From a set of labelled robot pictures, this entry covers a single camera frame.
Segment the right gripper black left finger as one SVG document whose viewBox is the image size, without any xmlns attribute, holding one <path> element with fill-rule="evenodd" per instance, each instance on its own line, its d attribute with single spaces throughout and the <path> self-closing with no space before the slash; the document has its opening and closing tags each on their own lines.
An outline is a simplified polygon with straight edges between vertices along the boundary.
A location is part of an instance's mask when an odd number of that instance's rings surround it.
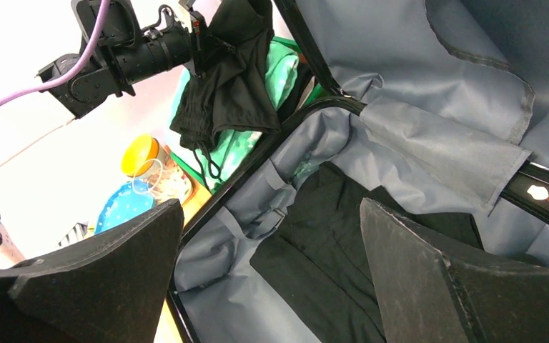
<svg viewBox="0 0 549 343">
<path fill-rule="evenodd" d="M 182 206 L 170 199 L 0 269 L 0 342 L 152 342 L 183 225 Z"/>
</svg>

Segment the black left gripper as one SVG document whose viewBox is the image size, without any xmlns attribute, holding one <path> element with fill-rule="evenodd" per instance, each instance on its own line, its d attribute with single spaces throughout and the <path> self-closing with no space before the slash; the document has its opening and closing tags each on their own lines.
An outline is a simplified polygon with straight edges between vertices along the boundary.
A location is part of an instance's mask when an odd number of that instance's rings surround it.
<svg viewBox="0 0 549 343">
<path fill-rule="evenodd" d="M 210 31 L 205 17 L 193 9 L 193 4 L 194 1 L 178 1 L 177 22 L 189 36 L 191 59 L 184 66 L 201 79 L 225 56 L 234 55 L 236 48 Z"/>
</svg>

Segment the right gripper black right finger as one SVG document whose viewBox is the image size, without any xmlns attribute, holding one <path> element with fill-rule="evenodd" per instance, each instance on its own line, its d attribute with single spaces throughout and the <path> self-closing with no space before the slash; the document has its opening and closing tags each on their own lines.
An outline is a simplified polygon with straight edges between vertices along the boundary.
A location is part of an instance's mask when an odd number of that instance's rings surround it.
<svg viewBox="0 0 549 343">
<path fill-rule="evenodd" d="M 389 342 L 549 342 L 549 268 L 495 256 L 371 199 L 360 227 Z"/>
</svg>

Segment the yellow Pikachu hard-shell suitcase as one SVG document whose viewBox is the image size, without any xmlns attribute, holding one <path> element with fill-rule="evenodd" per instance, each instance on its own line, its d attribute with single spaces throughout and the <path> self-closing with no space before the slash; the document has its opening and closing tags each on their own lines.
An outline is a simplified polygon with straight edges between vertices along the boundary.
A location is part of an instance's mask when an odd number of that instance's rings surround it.
<svg viewBox="0 0 549 343">
<path fill-rule="evenodd" d="M 185 342 L 323 342 L 251 260 L 324 163 L 428 229 L 549 268 L 549 1 L 277 7 L 327 97 L 192 222 L 172 282 Z"/>
</svg>

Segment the black garment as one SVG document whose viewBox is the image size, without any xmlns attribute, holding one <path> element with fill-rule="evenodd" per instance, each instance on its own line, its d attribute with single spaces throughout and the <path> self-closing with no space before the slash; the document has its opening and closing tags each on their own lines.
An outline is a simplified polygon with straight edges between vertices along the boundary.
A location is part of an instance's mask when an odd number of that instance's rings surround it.
<svg viewBox="0 0 549 343">
<path fill-rule="evenodd" d="M 271 1 L 222 1 L 209 30 L 235 48 L 225 54 L 202 78 L 191 76 L 183 89 L 170 124 L 180 145 L 202 153 L 202 177 L 218 177 L 220 165 L 211 153 L 223 131 L 277 133 L 280 121 L 265 86 L 267 55 L 274 36 Z"/>
<path fill-rule="evenodd" d="M 365 197 L 400 209 L 383 187 L 368 191 L 334 164 L 320 165 L 251 260 L 323 342 L 385 341 L 360 231 Z"/>
</svg>

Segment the green garment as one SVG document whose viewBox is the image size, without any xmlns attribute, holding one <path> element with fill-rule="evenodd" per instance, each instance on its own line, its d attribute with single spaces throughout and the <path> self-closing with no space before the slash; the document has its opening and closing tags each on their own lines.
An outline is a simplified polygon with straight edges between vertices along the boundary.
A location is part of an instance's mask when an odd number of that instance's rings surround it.
<svg viewBox="0 0 549 343">
<path fill-rule="evenodd" d="M 266 88 L 276 110 L 291 99 L 292 89 L 299 79 L 300 50 L 290 39 L 276 36 L 267 55 Z M 262 133 L 258 131 L 226 130 L 219 135 L 217 147 L 206 158 L 200 150 L 180 146 L 180 134 L 166 130 L 164 140 L 179 164 L 186 164 L 188 173 L 214 191 L 231 177 L 243 159 L 256 147 Z"/>
</svg>

